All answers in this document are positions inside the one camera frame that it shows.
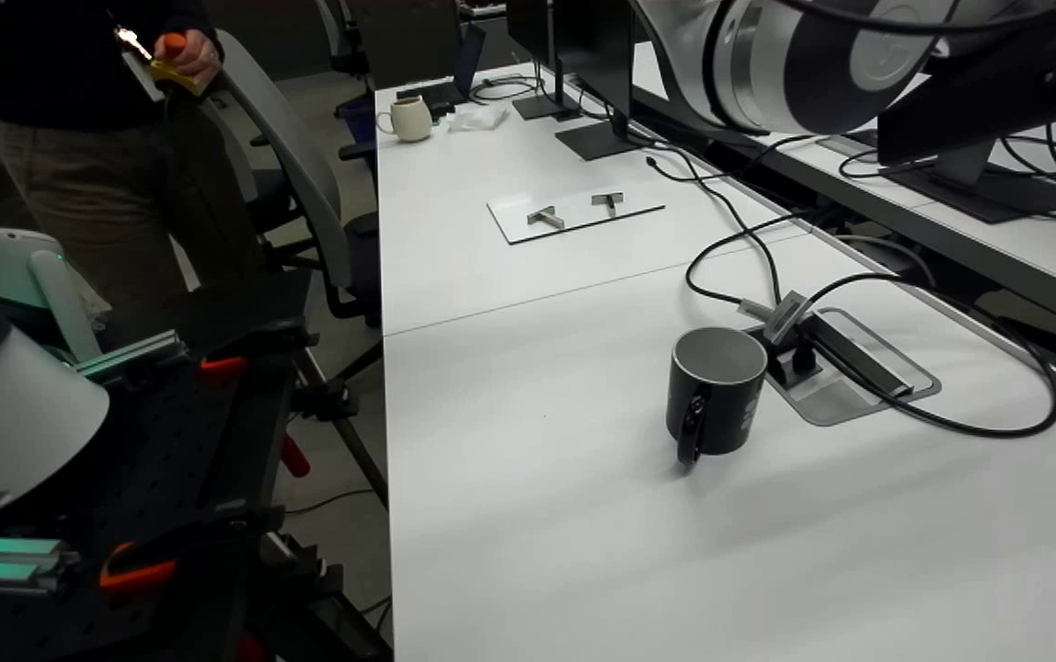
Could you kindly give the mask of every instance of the black mug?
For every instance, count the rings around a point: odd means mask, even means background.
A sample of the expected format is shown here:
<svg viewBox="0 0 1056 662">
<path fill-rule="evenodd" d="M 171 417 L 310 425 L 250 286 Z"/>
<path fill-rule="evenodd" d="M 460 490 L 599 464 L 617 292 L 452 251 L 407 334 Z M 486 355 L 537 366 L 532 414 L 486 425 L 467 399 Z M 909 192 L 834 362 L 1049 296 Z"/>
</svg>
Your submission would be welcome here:
<svg viewBox="0 0 1056 662">
<path fill-rule="evenodd" d="M 748 444 L 765 373 L 770 351 L 745 333 L 700 327 L 678 338 L 666 428 L 681 464 Z"/>
</svg>

